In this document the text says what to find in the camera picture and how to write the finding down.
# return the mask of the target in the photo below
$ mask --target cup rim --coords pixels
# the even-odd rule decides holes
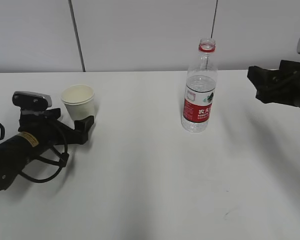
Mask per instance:
[[[92,95],[86,99],[86,100],[83,100],[83,101],[78,101],[78,102],[70,102],[70,101],[66,101],[64,100],[63,98],[63,94],[65,93],[65,91],[67,91],[68,89],[70,88],[73,88],[73,87],[76,87],[76,86],[84,86],[84,87],[88,87],[91,91],[92,91]],[[67,104],[67,105],[71,105],[71,106],[76,106],[76,105],[82,105],[82,104],[85,104],[85,103],[88,103],[90,102],[93,98],[95,97],[95,91],[93,90],[92,87],[86,85],[86,84],[74,84],[74,85],[71,85],[69,87],[67,87],[65,90],[63,90],[63,92],[61,93],[61,101],[64,103],[64,104]]]

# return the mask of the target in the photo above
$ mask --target red bottle label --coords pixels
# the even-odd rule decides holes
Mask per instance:
[[[185,88],[183,116],[190,122],[203,123],[209,119],[215,90],[197,92]]]

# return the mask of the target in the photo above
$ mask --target water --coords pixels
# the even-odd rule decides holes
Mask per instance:
[[[188,86],[188,88],[196,92],[208,92],[213,90],[216,87],[216,82],[208,76],[195,75],[195,76],[190,76],[186,80],[186,85]],[[192,133],[199,133],[205,130],[208,125],[208,121],[209,120],[205,122],[196,123],[185,119],[183,114],[181,117],[182,126],[186,130]]]

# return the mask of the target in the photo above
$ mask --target black cable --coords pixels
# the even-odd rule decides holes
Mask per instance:
[[[215,9],[214,9],[214,16],[213,16],[213,23],[212,23],[212,30],[211,30],[211,39],[214,35],[214,30],[215,30],[215,23],[216,23],[216,15],[217,15],[217,8],[218,8],[218,1],[219,0],[216,0],[215,2]]]
[[[85,67],[84,57],[83,57],[82,50],[81,50],[81,44],[80,44],[80,39],[79,39],[79,34],[78,34],[78,28],[77,28],[77,23],[76,23],[76,18],[75,18],[74,7],[72,5],[72,0],[68,0],[68,3],[69,3],[69,8],[70,8],[70,14],[71,14],[71,19],[72,19],[72,24],[73,24],[76,45],[77,45],[78,51],[79,51],[81,67],[82,67],[82,71],[85,72],[86,67]]]
[[[51,150],[54,152],[55,155],[57,155],[59,157],[59,161],[53,161],[53,160],[50,160],[50,159],[47,159],[45,157],[42,157],[42,156],[37,156],[35,159],[43,162],[43,163],[46,163],[46,164],[50,164],[50,165],[54,165],[54,166],[59,166],[59,168],[56,170],[56,172],[51,175],[50,177],[47,177],[45,179],[36,179],[36,178],[33,178],[27,174],[25,174],[22,170],[18,171],[18,174],[20,174],[20,176],[24,177],[25,179],[33,182],[33,183],[36,183],[36,184],[43,184],[43,183],[46,183],[46,182],[49,182],[51,181],[52,179],[54,179],[56,176],[58,176],[58,174],[61,172],[62,168],[66,166],[66,163],[68,161],[68,157],[69,157],[69,154],[68,154],[68,143],[67,143],[67,139],[66,139],[66,136],[65,134],[62,132],[62,130],[60,129],[60,127],[52,120],[50,119],[47,119],[47,122],[48,124],[52,125],[61,135],[62,139],[63,139],[63,145],[64,145],[64,152],[63,153],[59,153],[58,150],[54,147],[54,146],[51,146]]]

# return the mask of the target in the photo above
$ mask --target yellow sticker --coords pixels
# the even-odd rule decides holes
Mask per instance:
[[[33,136],[32,134],[26,132],[26,131],[22,131],[18,134],[18,136],[23,137],[24,139],[26,139],[31,146],[34,148],[35,146],[37,146],[39,144],[38,140],[35,138],[35,136]]]

